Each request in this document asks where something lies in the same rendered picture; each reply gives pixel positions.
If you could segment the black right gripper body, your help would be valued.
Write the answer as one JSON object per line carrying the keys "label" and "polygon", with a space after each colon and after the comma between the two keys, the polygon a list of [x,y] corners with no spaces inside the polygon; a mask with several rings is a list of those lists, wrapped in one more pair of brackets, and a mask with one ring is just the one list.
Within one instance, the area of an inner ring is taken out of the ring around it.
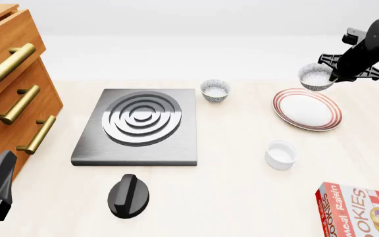
{"label": "black right gripper body", "polygon": [[[318,59],[318,63],[327,65],[331,69],[336,68],[338,70],[338,61],[339,61],[340,57],[341,57],[341,55],[322,54]],[[370,66],[369,68],[367,68],[363,72],[360,72],[359,74],[356,74],[354,76],[349,76],[346,73],[344,73],[344,74],[346,76],[348,76],[347,82],[354,82],[358,78],[371,78],[372,80],[379,80],[379,69],[377,69],[373,66]]]}

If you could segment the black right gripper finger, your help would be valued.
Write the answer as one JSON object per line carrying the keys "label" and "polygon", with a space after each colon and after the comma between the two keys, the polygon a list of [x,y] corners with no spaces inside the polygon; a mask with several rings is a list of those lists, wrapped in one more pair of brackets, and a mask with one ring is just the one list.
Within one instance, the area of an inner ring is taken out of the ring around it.
{"label": "black right gripper finger", "polygon": [[333,68],[329,77],[329,81],[333,83],[346,82],[348,81],[348,76],[338,71],[336,68]]}

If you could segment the patterned black-and-white bowl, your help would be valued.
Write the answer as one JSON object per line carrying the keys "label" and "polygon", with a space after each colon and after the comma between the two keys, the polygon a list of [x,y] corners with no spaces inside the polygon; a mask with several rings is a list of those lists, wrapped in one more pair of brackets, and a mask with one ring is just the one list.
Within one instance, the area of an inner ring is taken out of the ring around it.
{"label": "patterned black-and-white bowl", "polygon": [[228,97],[231,87],[222,80],[206,80],[200,85],[203,97],[209,102],[221,102]]}
{"label": "patterned black-and-white bowl", "polygon": [[319,92],[334,84],[330,81],[332,68],[326,64],[311,63],[300,68],[298,77],[301,85],[308,90]]}

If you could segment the white plate with red rings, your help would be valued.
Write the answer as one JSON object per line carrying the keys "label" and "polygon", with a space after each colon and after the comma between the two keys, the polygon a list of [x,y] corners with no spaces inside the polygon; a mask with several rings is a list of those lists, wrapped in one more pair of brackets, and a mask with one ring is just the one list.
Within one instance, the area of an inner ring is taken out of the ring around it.
{"label": "white plate with red rings", "polygon": [[285,122],[314,132],[333,130],[343,122],[341,108],[334,100],[302,88],[277,92],[272,99],[272,108]]}

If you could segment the flat stove plate with rings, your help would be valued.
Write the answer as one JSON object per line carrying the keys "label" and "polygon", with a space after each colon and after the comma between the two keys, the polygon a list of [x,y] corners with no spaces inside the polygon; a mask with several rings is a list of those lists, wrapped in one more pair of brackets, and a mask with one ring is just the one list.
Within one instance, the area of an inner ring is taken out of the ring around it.
{"label": "flat stove plate with rings", "polygon": [[72,152],[71,163],[195,166],[195,90],[103,90]]}

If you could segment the red printed cookies box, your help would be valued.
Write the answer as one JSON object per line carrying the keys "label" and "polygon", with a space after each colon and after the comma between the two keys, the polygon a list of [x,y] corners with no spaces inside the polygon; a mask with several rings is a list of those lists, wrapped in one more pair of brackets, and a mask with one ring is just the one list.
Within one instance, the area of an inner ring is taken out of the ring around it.
{"label": "red printed cookies box", "polygon": [[315,196],[325,237],[379,237],[379,191],[324,182]]}

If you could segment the small white ramekin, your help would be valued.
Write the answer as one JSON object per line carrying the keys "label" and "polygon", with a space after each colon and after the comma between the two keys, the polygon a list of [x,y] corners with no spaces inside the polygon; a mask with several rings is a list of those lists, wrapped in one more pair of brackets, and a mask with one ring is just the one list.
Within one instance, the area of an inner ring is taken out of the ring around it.
{"label": "small white ramekin", "polygon": [[265,151],[265,161],[279,171],[290,169],[298,160],[296,147],[285,140],[271,140]]}

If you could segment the round black stove knob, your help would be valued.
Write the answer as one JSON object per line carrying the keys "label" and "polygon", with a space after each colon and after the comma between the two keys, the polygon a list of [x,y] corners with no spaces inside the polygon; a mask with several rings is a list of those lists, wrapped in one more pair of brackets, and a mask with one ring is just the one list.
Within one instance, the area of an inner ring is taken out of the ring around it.
{"label": "round black stove knob", "polygon": [[140,215],[149,203],[147,185],[134,174],[125,174],[108,194],[108,207],[120,219],[131,219]]}

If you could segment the wooden drawer, slightly open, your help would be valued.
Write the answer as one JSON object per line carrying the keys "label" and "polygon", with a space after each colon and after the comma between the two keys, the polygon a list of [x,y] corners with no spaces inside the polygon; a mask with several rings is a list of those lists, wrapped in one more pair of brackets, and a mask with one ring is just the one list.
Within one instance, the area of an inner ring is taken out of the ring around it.
{"label": "wooden drawer, slightly open", "polygon": [[8,59],[12,47],[31,43],[36,51],[0,82],[0,93],[45,51],[42,38],[28,10],[11,11],[0,18],[0,64]]}

